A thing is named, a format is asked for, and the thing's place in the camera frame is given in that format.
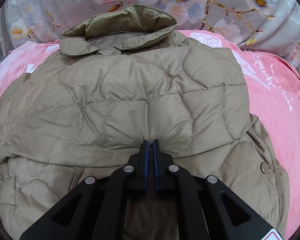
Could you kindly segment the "grey floral bedding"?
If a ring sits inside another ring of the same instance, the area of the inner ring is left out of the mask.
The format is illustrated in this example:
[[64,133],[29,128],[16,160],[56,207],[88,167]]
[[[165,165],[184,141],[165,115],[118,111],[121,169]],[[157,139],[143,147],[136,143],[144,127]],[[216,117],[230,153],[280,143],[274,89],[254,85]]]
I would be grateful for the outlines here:
[[172,15],[179,29],[221,34],[244,50],[262,50],[300,73],[296,0],[6,0],[0,8],[0,62],[26,42],[53,42],[90,16],[143,4]]

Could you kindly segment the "olive quilted puffer jacket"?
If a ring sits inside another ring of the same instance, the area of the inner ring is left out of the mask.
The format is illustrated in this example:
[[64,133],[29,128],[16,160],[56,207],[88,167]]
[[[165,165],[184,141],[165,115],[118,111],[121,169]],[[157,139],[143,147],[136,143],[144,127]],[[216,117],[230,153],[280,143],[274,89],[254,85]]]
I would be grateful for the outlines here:
[[90,17],[0,97],[0,228],[21,234],[87,176],[125,165],[142,141],[198,177],[217,176],[280,234],[290,189],[249,111],[229,48],[176,31],[145,5]]

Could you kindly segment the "pink butterfly print blanket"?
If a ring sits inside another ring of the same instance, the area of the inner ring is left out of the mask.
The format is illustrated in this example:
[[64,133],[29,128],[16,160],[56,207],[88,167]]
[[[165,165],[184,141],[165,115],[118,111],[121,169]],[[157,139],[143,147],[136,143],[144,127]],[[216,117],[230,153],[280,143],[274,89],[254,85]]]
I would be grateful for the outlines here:
[[[200,30],[179,33],[211,48],[229,48],[241,67],[249,95],[249,111],[258,117],[270,137],[275,157],[286,170],[290,199],[284,236],[300,226],[300,77],[284,59],[262,51],[242,51],[218,34]],[[57,50],[38,47],[42,63]]]

